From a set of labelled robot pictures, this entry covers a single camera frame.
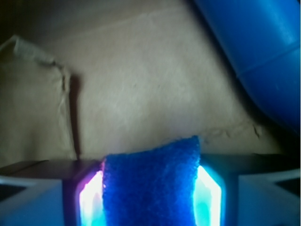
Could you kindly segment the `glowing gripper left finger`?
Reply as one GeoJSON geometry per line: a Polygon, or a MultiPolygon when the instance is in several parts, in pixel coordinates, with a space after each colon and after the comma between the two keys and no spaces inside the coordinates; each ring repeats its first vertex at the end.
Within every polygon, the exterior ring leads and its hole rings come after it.
{"type": "Polygon", "coordinates": [[[94,160],[20,161],[0,169],[2,226],[104,226],[94,160]]]}

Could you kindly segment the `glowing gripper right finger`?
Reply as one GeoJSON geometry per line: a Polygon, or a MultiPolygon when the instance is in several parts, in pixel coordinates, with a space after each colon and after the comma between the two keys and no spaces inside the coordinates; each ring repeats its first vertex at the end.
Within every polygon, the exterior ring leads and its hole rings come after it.
{"type": "Polygon", "coordinates": [[[281,154],[203,154],[194,191],[198,226],[298,226],[300,163],[281,154]]]}

